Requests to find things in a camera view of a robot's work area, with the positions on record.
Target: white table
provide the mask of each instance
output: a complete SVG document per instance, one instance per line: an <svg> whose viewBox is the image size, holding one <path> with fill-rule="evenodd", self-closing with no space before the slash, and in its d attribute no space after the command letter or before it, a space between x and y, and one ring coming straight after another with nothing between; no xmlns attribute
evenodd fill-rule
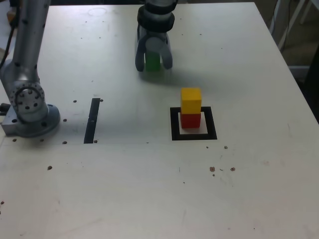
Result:
<svg viewBox="0 0 319 239"><path fill-rule="evenodd" d="M178 5L173 69L144 80L138 7L50 7L38 71L67 122L1 136L0 237L318 238L319 127L256 6ZM181 87L201 87L217 140L171 140Z"/></svg>

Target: gray metal cylinder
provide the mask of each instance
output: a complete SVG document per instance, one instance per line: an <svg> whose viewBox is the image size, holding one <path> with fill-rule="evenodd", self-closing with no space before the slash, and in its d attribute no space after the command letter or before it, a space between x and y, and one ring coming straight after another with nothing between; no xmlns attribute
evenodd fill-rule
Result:
<svg viewBox="0 0 319 239"><path fill-rule="evenodd" d="M170 6L174 2L176 2L176 0L146 0L146 3L151 3L155 6Z"/></svg>
<svg viewBox="0 0 319 239"><path fill-rule="evenodd" d="M13 59L6 61L0 78L17 117L35 122L48 115L44 91L37 73L50 0L23 2Z"/></svg>
<svg viewBox="0 0 319 239"><path fill-rule="evenodd" d="M13 62L33 69L38 62L50 0L23 1Z"/></svg>

